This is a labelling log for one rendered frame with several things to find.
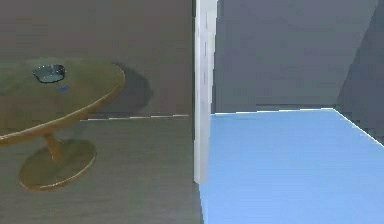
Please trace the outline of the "round brown wooden table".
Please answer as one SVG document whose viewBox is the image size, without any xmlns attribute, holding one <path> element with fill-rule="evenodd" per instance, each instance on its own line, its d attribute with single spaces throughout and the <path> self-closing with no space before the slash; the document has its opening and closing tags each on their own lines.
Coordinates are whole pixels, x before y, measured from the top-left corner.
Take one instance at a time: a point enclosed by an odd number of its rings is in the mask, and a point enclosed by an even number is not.
<svg viewBox="0 0 384 224">
<path fill-rule="evenodd" d="M 61 64 L 65 78 L 40 83 L 32 71 Z M 125 85 L 116 64 L 88 58 L 38 58 L 0 62 L 0 147 L 42 138 L 45 146 L 30 155 L 19 171 L 20 184 L 47 191 L 75 181 L 94 164 L 96 147 L 88 140 L 59 140 L 55 132 L 85 120 L 113 100 Z M 64 92 L 63 86 L 71 88 Z"/>
</svg>

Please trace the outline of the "dark glass bowl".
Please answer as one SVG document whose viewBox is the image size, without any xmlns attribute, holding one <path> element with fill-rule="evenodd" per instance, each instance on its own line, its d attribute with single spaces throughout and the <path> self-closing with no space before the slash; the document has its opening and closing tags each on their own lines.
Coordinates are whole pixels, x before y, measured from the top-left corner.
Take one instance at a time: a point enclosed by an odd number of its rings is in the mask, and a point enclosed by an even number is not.
<svg viewBox="0 0 384 224">
<path fill-rule="evenodd" d="M 63 80 L 66 75 L 66 70 L 61 64 L 48 64 L 35 68 L 32 74 L 40 83 L 47 84 Z"/>
</svg>

